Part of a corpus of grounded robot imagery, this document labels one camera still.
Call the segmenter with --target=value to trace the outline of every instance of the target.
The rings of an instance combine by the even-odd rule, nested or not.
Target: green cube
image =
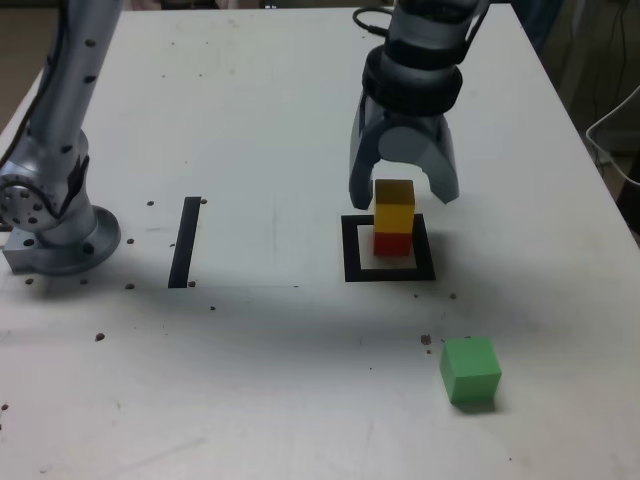
[[[451,403],[490,402],[502,376],[491,341],[486,337],[447,340],[440,373]]]

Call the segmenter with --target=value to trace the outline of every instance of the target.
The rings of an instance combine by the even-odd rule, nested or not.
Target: black tape
[[[200,197],[186,197],[182,207],[182,218],[178,239],[173,252],[171,273],[169,274],[169,288],[187,288],[189,281],[189,268],[191,267],[191,254],[193,243],[196,239],[198,227],[198,215],[200,213]]]

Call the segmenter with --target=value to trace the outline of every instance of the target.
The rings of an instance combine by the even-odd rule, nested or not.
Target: black line
[[[342,257],[344,258],[344,281],[357,282],[360,265],[360,245],[358,244],[358,225],[373,225],[373,215],[343,215]]]
[[[173,252],[171,273],[169,274],[169,288],[187,288],[193,242],[196,239],[198,214],[200,213],[200,198],[186,197],[184,199],[180,230],[178,230],[178,239]]]
[[[373,225],[373,215],[343,215],[342,250],[345,282],[406,282],[435,280],[431,250],[424,217],[417,213],[413,217],[413,254],[416,268],[366,268],[360,264],[358,226]]]

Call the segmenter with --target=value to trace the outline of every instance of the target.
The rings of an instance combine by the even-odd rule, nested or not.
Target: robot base
[[[65,246],[45,246],[38,238],[14,229],[3,253],[13,273],[71,275],[105,261],[120,243],[120,226],[116,217],[101,207],[93,207],[96,228],[81,242]]]

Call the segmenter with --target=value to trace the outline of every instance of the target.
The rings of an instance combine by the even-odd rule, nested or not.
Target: black cable
[[[387,35],[389,34],[388,29],[382,28],[382,27],[376,27],[375,25],[367,25],[366,23],[363,23],[358,19],[358,15],[360,15],[361,13],[367,13],[367,12],[378,12],[378,13],[386,13],[387,15],[392,15],[393,10],[389,10],[388,8],[384,8],[384,7],[362,7],[362,8],[358,8],[355,12],[353,12],[353,15],[351,16],[351,18],[353,18],[353,21],[360,28],[363,28],[364,30],[366,30],[369,33],[372,33],[373,35],[378,35],[380,37],[386,38]]]
[[[55,74],[56,69],[58,67],[58,62],[60,60],[60,52],[62,51],[62,40],[64,37],[65,30],[67,29],[67,5],[65,0],[58,0],[58,9],[59,9],[59,14],[58,14],[58,32],[56,34],[56,46],[54,49],[53,58],[51,59],[51,62],[49,64],[48,75],[44,79],[42,83],[42,87],[39,89],[36,96],[33,97],[33,100],[31,101],[29,108],[27,108],[27,111],[22,117],[22,120],[20,121],[20,125],[18,126],[18,130],[16,131],[16,134],[13,137],[13,140],[11,140],[9,147],[4,152],[4,155],[2,155],[2,158],[0,159],[0,168],[2,168],[2,166],[7,162],[11,154],[14,152],[14,150],[18,146],[18,142],[22,138],[22,135],[25,129],[27,128],[27,123],[29,123],[29,119],[31,118],[33,111],[36,109],[36,107],[40,103],[40,100],[42,100],[42,97],[44,97],[44,94],[47,92],[47,89],[51,84],[51,79],[53,78],[53,75]]]

